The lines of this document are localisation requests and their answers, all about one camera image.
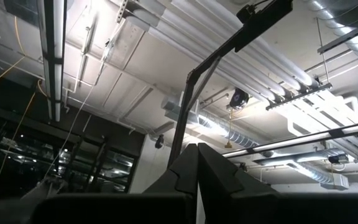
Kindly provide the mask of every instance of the wall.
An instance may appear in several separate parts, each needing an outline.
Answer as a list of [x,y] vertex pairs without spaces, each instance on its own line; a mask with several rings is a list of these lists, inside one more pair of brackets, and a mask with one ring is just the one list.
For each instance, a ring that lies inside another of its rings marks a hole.
[[[26,88],[25,86],[6,80],[5,78],[0,79],[0,110],[2,109],[5,111],[5,116],[2,117],[3,119],[12,118],[9,114],[22,116],[36,88],[36,81],[37,79],[34,80],[32,88]],[[56,132],[64,131],[64,133],[67,133],[71,128],[77,112],[78,109],[72,106],[68,113],[65,113],[65,110],[62,109],[61,121],[58,123],[49,123],[47,99],[40,93],[36,93],[31,107],[26,114],[26,118],[36,121],[39,124],[38,128],[35,126],[31,127],[38,131],[44,131],[45,126],[47,125],[49,129],[54,127]],[[85,111],[79,113],[72,134],[82,134],[83,127],[89,116],[90,114]],[[111,147],[118,149],[119,152],[125,155],[139,157],[144,135],[137,131],[134,131],[129,135],[129,131],[130,129],[119,124],[97,116],[92,116],[86,129],[86,135],[93,137],[100,142],[103,140],[102,136],[110,137]]]
[[327,190],[319,184],[273,184],[272,188],[282,193],[358,193],[358,183],[350,183],[348,190]]
[[129,193],[142,193],[166,171],[171,148],[156,149],[154,144],[146,135]]

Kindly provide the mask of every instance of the white ceiling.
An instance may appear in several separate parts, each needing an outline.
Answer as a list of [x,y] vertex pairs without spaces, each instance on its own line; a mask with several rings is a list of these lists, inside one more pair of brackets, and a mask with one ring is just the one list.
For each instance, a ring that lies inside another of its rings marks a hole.
[[[0,0],[0,59],[13,64],[22,57],[18,53],[21,50],[16,40],[14,17],[3,10],[4,6],[1,2]],[[179,13],[179,10],[175,9],[170,4],[170,1],[161,0],[160,2],[174,12]],[[219,2],[233,13],[236,13],[240,9],[239,6],[230,3],[230,1],[220,0]],[[85,27],[91,20],[90,3],[91,1],[76,0],[68,11],[67,41],[79,48],[85,39]],[[200,5],[195,2],[194,4],[209,14]],[[180,13],[179,15],[198,29],[206,32],[211,38],[222,41],[188,16]],[[209,15],[216,22],[221,22],[212,14]],[[100,7],[99,22],[91,48],[91,54],[96,58],[101,57],[105,43],[116,28],[115,19],[116,12],[112,11],[110,7]],[[43,67],[42,61],[40,61],[42,54],[39,31],[34,26],[20,19],[18,19],[18,30],[25,53],[33,59],[25,59],[18,67],[42,77]],[[334,34],[327,27],[321,26],[321,30],[324,43],[335,39]],[[320,46],[320,43],[314,14],[306,8],[301,0],[295,0],[293,12],[264,33],[262,37],[302,69],[306,70],[323,60],[317,54],[317,48]],[[331,57],[346,49],[345,45],[341,45],[329,51],[326,57]],[[240,56],[268,73],[262,65],[253,61],[247,55],[240,53]],[[330,76],[335,76],[348,68],[358,65],[358,60],[356,59],[357,57],[354,54],[349,54],[330,63],[328,68],[330,71],[333,70]],[[75,81],[69,76],[77,76],[80,60],[80,51],[66,46],[64,67],[64,72],[66,73],[65,87],[73,89]],[[165,94],[177,94],[183,91],[187,74],[198,65],[183,53],[157,40],[148,33],[144,33],[138,27],[128,22],[124,25],[109,63],[111,66],[103,70],[98,84],[86,102],[85,110],[116,122],[118,118],[121,118],[129,110],[134,103],[134,99],[139,94],[145,93],[150,86],[153,86],[155,89],[151,91],[145,100],[125,119],[121,119],[121,121],[129,125],[137,127],[138,131],[150,134],[152,134],[152,130],[170,121],[164,116],[164,110],[160,108]],[[100,65],[99,60],[89,58],[83,81],[94,83]],[[9,68],[8,65],[3,63],[0,63],[0,66],[4,69]],[[325,71],[323,68],[319,68],[312,71],[310,75],[325,77]],[[7,78],[25,86],[32,84],[34,79],[30,77],[30,75],[16,68],[12,69],[7,75]],[[333,93],[358,97],[358,67],[332,78],[331,83],[334,86]],[[200,99],[206,99],[226,87],[229,87],[229,90],[222,92],[216,97],[226,93],[231,95],[233,87],[215,74],[201,93]],[[70,97],[83,101],[90,89],[89,86],[82,84],[78,87],[76,93],[70,93]],[[73,106],[80,106],[79,102],[74,100],[69,100],[68,103]],[[226,110],[228,103],[229,100],[223,98],[214,105],[209,106],[207,110],[224,119],[228,119],[229,112]],[[234,125],[244,130],[245,133],[248,133],[259,142],[270,142],[291,137],[291,134],[287,131],[286,119],[274,111],[265,111],[264,108],[265,105],[251,99],[249,106],[240,113],[235,114],[235,118],[242,119],[235,120]],[[173,134],[174,130],[165,133],[167,142],[172,141]],[[213,135],[203,137],[213,141],[214,147],[217,150],[222,152],[227,150],[223,147],[227,141],[226,139]],[[204,141],[202,136],[195,138],[188,134],[186,134],[185,139],[187,142]],[[274,170],[264,175],[273,175],[275,172],[282,172],[285,176],[289,175],[294,179],[303,181],[303,176],[298,176],[292,170]]]

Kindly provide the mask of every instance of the ceiling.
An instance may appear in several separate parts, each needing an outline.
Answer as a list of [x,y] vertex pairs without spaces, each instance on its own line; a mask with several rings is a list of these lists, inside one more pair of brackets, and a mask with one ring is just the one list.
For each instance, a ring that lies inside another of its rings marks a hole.
[[[94,4],[92,7],[99,7],[99,22],[90,50],[94,58],[89,58],[88,60],[82,79],[84,83],[78,86],[76,93],[68,92],[68,104],[75,107],[81,105],[81,102],[85,100],[91,89],[90,85],[95,82],[101,65],[100,60],[97,59],[101,58],[105,43],[117,26],[115,23],[116,11],[113,11],[108,5],[98,5],[99,3],[95,2],[97,1],[76,0],[68,11],[66,38],[69,44],[66,44],[65,47],[65,81],[63,86],[72,91],[75,86],[75,77],[80,67],[81,54],[79,49],[86,37],[85,27],[91,21],[90,7],[91,4]],[[170,4],[170,1],[160,0],[160,2],[172,11],[177,12],[178,15],[211,38],[222,41],[201,24],[181,13]],[[209,14],[214,21],[222,23],[216,16],[203,9],[195,1],[191,2],[203,12]],[[233,13],[236,13],[241,8],[241,6],[230,1],[220,0],[218,2]],[[320,47],[317,24],[315,15],[307,9],[301,0],[295,0],[293,5],[293,12],[265,32],[262,37],[300,68],[306,70],[323,60],[322,56],[317,53],[317,48]],[[12,69],[6,75],[6,78],[24,86],[31,86],[37,77],[42,78],[44,75],[39,30],[21,19],[17,19],[17,29],[27,58]],[[321,26],[321,35],[324,43],[336,38],[332,31],[325,26]],[[23,56],[23,53],[16,39],[14,16],[5,11],[3,0],[0,0],[0,36],[0,60],[10,64],[16,63]],[[326,58],[344,50],[347,50],[347,47],[341,45],[329,51],[326,54]],[[264,66],[253,61],[247,55],[242,52],[239,55],[261,69],[261,71],[266,74],[269,73]],[[165,111],[161,109],[161,102],[165,95],[177,95],[183,91],[187,74],[197,65],[194,60],[177,49],[127,22],[119,34],[108,66],[105,67],[99,82],[93,88],[84,110],[117,123],[133,126],[142,133],[153,135],[155,129],[171,121],[164,116]],[[344,72],[356,65],[356,68]],[[10,65],[0,62],[0,67],[7,69]],[[332,92],[335,95],[358,97],[358,58],[353,53],[329,63],[328,70],[330,71],[329,76],[333,77],[330,81],[333,84]],[[310,75],[324,78],[324,68],[313,70]],[[273,79],[278,82],[281,81],[277,77]],[[221,93],[214,98],[223,96],[226,93],[231,96],[233,89],[234,87],[225,79],[214,74],[201,93],[200,100],[218,92]],[[133,110],[130,110],[136,100],[146,92],[148,95]],[[228,120],[229,112],[226,110],[228,103],[229,100],[223,98],[207,107],[206,110]],[[293,137],[287,130],[286,118],[274,112],[274,110],[266,111],[265,105],[255,99],[251,99],[249,105],[236,113],[234,117],[238,119],[233,122],[233,125],[260,143]],[[190,129],[193,130],[189,130],[185,135],[186,143],[207,141],[217,151],[227,151],[224,148],[227,139],[213,134],[204,135],[197,128]],[[173,129],[165,133],[166,142],[172,142],[174,133]],[[251,172],[257,176],[256,172],[260,172],[260,170]],[[270,170],[263,173],[263,175],[269,177],[269,180],[274,184],[308,181],[304,180],[304,176],[289,169]],[[284,181],[283,177],[290,177],[290,180]]]

